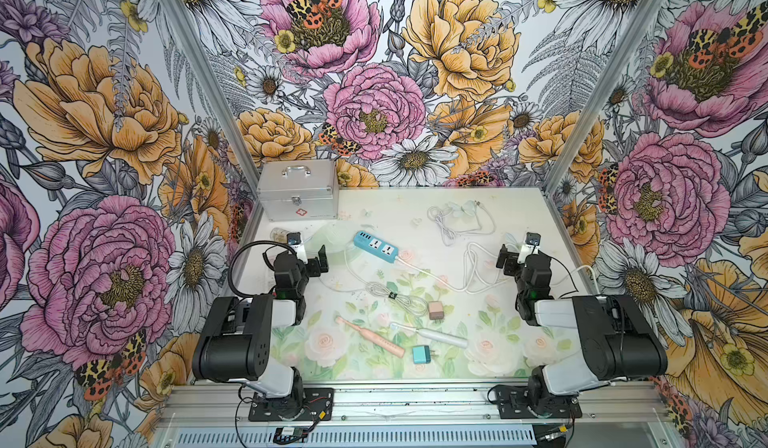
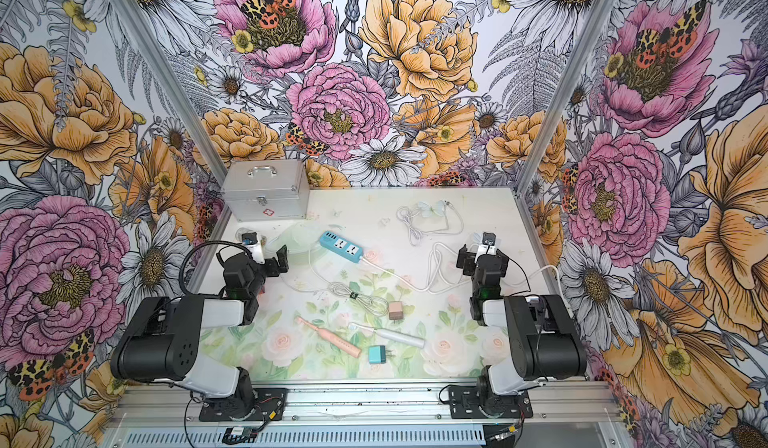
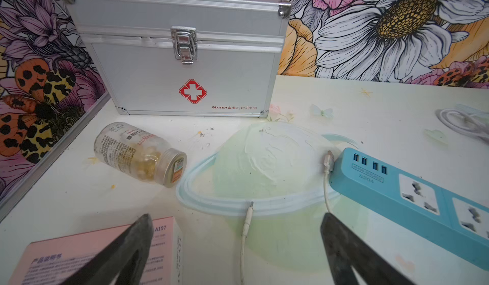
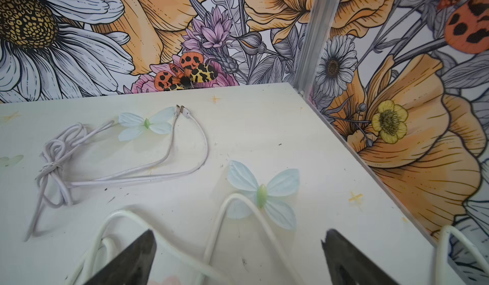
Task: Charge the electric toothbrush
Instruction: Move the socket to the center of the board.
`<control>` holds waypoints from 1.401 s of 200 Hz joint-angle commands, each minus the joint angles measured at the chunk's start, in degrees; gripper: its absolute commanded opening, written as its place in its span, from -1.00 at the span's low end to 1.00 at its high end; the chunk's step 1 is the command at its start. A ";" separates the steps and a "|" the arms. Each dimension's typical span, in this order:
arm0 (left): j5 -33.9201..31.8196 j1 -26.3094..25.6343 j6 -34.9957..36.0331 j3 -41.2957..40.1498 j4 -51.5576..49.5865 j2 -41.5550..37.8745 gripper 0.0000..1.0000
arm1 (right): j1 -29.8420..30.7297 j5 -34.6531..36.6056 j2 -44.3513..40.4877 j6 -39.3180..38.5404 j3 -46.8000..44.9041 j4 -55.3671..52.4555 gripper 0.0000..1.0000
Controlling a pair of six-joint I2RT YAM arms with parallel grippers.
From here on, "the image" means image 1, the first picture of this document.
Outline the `teal power strip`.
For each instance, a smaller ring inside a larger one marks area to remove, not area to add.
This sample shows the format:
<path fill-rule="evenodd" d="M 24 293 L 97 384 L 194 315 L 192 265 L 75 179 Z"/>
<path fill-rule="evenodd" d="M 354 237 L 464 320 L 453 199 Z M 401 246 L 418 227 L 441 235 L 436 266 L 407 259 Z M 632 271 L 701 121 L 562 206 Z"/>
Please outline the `teal power strip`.
<path fill-rule="evenodd" d="M 390 264 L 394 264 L 399 255 L 397 247 L 365 231 L 358 231 L 354 235 L 353 244 L 356 248 Z"/>

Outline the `pink usb charger block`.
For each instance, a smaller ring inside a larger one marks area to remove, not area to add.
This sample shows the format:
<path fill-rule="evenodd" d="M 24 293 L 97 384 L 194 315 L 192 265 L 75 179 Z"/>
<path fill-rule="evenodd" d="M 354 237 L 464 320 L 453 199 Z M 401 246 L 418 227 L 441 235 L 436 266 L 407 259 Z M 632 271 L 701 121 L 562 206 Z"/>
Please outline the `pink usb charger block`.
<path fill-rule="evenodd" d="M 430 320 L 437 321 L 445 318 L 445 308 L 440 301 L 431 301 L 427 304 L 428 317 Z"/>

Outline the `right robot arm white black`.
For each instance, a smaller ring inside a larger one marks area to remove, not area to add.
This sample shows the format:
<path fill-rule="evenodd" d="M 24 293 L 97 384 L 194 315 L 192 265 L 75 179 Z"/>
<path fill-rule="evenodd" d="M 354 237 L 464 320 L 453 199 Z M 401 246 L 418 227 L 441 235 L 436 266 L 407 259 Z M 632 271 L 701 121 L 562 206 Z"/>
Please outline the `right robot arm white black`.
<path fill-rule="evenodd" d="M 666 349 L 629 295 L 551 295 L 552 258 L 503 246 L 496 268 L 516 282 L 515 308 L 540 328 L 572 329 L 580 350 L 532 369 L 524 385 L 496 385 L 489 400 L 502 419 L 569 419 L 582 416 L 581 393 L 618 380 L 664 374 Z"/>

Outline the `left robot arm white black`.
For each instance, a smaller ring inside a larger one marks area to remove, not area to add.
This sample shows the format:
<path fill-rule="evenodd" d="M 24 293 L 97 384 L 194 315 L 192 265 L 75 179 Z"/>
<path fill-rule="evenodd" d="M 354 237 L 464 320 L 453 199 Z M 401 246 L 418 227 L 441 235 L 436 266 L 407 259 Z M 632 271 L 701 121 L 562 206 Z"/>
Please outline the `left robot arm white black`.
<path fill-rule="evenodd" d="M 255 247 L 280 248 L 267 268 L 274 286 L 263 294 L 248 295 L 227 278 L 232 294 L 212 302 L 192 358 L 192 371 L 198 380 L 238 384 L 260 396 L 254 405 L 270 415 L 294 419 L 306 405 L 299 371 L 270 355 L 275 328 L 301 324 L 306 312 L 304 297 L 311 278 L 329 271 L 326 249 L 303 261 L 296 249 L 272 240 L 245 244 L 232 261 Z"/>

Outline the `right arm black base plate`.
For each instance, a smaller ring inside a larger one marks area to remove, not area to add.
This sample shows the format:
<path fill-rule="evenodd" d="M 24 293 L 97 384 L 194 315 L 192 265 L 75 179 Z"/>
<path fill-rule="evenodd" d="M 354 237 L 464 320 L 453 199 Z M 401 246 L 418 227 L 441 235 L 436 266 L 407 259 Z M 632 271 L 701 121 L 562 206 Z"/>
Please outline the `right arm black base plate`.
<path fill-rule="evenodd" d="M 552 395 L 546 389 L 534 393 L 522 385 L 496 385 L 487 393 L 501 419 L 578 419 L 583 413 L 578 398 Z"/>

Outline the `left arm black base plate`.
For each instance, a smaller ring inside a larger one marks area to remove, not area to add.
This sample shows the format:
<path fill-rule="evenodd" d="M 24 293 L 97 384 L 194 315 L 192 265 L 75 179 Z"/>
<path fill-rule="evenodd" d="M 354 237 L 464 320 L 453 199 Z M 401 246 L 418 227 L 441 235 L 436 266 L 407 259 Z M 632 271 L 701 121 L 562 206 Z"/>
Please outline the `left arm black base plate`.
<path fill-rule="evenodd" d="M 333 388 L 305 388 L 279 399 L 257 400 L 251 404 L 250 422 L 327 421 L 332 417 L 335 390 Z"/>

